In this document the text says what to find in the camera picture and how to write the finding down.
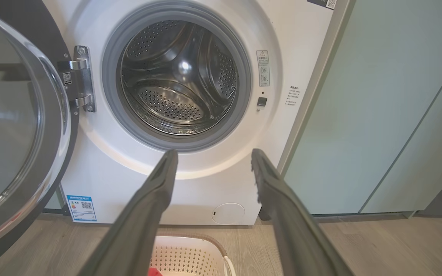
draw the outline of door hinge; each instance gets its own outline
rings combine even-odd
[[[74,47],[72,61],[58,61],[58,70],[63,74],[63,82],[66,85],[77,82],[78,97],[71,101],[72,104],[83,107],[84,111],[96,112],[95,93],[93,92],[93,82],[91,80],[90,51],[88,47],[77,45]]]

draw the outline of stainless steel drum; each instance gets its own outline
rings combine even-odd
[[[160,21],[130,40],[121,85],[134,113],[158,131],[194,135],[215,126],[238,92],[238,72],[226,46],[186,21]]]

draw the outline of red cloth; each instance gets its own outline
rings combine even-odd
[[[161,276],[161,273],[156,268],[150,268],[148,271],[148,276]]]

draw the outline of barcode sticker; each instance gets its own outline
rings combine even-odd
[[[327,0],[327,5],[325,7],[328,7],[329,9],[335,9],[335,3],[337,0]]]
[[[90,203],[88,203],[88,202],[81,202],[81,207],[83,209],[91,209],[91,202]]]
[[[72,84],[73,81],[71,80],[71,73],[63,73],[63,82],[64,85]]]
[[[96,222],[91,196],[67,195],[69,210],[74,222]]]

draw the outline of light green cabinet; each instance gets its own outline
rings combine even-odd
[[[63,199],[63,193],[61,193],[60,187],[54,192],[51,199],[49,199],[49,202],[45,206],[46,209],[56,209],[61,210],[63,206],[65,205],[64,199]]]
[[[363,213],[424,210],[442,189],[442,90]]]
[[[358,0],[286,182],[313,214],[358,213],[442,86],[442,1]]]

